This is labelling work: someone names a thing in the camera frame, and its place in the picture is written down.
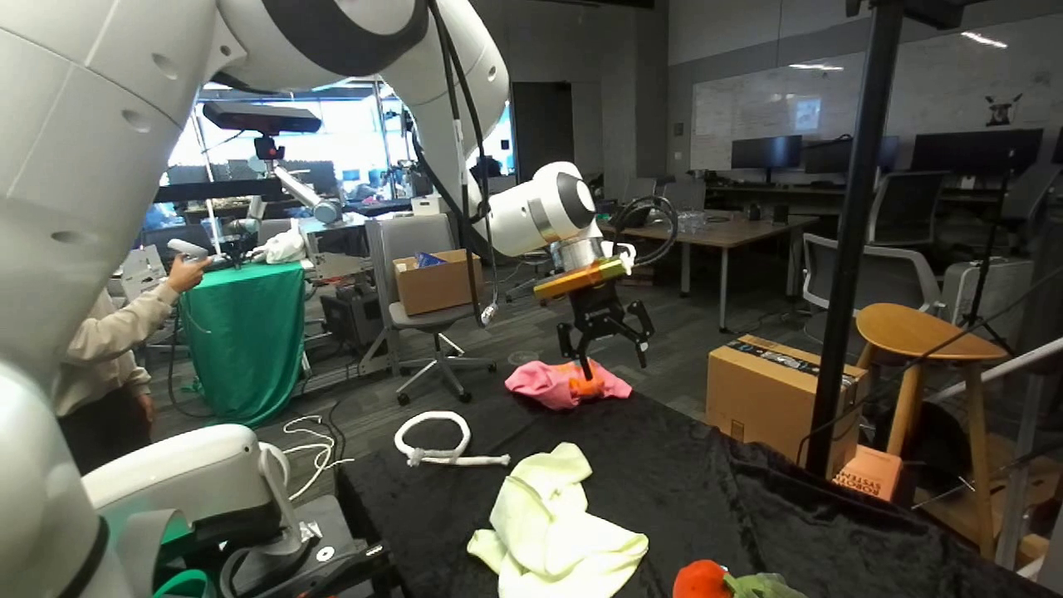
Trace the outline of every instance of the person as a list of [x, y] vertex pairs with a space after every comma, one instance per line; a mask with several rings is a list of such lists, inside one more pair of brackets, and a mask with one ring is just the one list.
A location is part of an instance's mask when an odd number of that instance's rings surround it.
[[79, 471], [159, 437], [150, 377], [133, 345], [173, 313], [177, 297], [198, 286], [204, 261], [173, 261], [165, 281], [121, 305], [106, 288], [72, 334], [53, 377], [53, 414]]

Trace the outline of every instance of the white cable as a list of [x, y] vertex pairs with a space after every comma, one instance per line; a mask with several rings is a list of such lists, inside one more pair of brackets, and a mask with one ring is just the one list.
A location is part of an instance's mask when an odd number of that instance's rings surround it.
[[289, 494], [289, 502], [299, 502], [324, 479], [324, 471], [355, 463], [355, 459], [337, 459], [337, 440], [330, 431], [319, 431], [319, 429], [308, 429], [308, 427], [324, 427], [324, 415], [299, 415], [299, 419], [289, 419], [279, 429], [289, 440], [295, 440], [295, 437], [308, 440], [302, 447], [289, 447], [287, 457], [317, 451], [312, 457], [312, 477]]
[[[457, 427], [462, 440], [455, 448], [415, 448], [405, 443], [405, 437], [415, 429], [415, 427], [426, 427], [426, 421], [453, 421]], [[398, 431], [394, 431], [394, 448], [405, 457], [405, 464], [510, 464], [510, 457], [466, 457], [466, 447], [469, 447], [471, 431], [469, 431], [469, 421], [457, 415], [457, 414], [422, 414], [422, 415], [411, 415]]]

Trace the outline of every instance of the black pole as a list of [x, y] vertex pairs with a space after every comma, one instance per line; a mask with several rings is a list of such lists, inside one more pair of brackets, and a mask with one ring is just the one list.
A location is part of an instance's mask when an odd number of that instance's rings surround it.
[[861, 276], [861, 253], [867, 242], [867, 213], [875, 195], [878, 152], [882, 152], [888, 111], [889, 111], [900, 27], [903, 27], [903, 0], [882, 0], [875, 14], [871, 50], [867, 50], [856, 143], [853, 143], [846, 192], [840, 205], [836, 274], [832, 288], [824, 361], [818, 379], [818, 404], [811, 415], [806, 464], [804, 464], [811, 477], [827, 477], [827, 463], [832, 463], [844, 350], [846, 350], [846, 334], [853, 320], [853, 293]]

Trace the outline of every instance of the green cloth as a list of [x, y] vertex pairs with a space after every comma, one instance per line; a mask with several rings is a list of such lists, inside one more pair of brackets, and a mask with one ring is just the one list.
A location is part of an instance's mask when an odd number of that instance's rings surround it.
[[206, 274], [184, 298], [204, 404], [225, 421], [276, 415], [302, 369], [302, 265]]

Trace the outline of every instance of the cardboard box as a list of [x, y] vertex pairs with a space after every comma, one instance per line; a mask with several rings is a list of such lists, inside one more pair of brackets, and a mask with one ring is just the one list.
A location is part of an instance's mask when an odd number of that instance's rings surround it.
[[408, 316], [441, 313], [471, 303], [466, 250], [433, 253], [433, 261], [441, 262], [422, 265], [420, 255], [394, 261], [394, 288]]
[[[706, 419], [740, 443], [762, 443], [804, 464], [821, 356], [740, 337], [707, 354]], [[867, 371], [844, 369], [827, 479], [853, 457]]]

